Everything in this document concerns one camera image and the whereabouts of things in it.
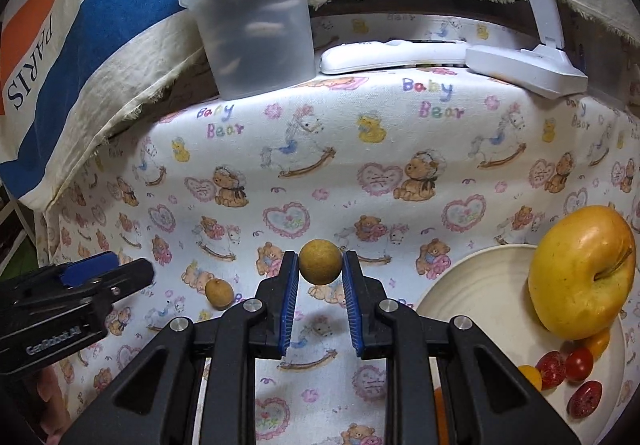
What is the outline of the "person's left hand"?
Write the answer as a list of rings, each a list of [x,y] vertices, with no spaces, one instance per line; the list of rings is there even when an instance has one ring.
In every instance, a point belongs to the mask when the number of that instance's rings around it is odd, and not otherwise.
[[[63,434],[72,423],[72,418],[68,412],[63,394],[58,385],[58,377],[54,369],[49,366],[39,373],[36,392],[44,402],[44,409],[41,418],[41,428],[47,433],[47,445],[58,445]]]

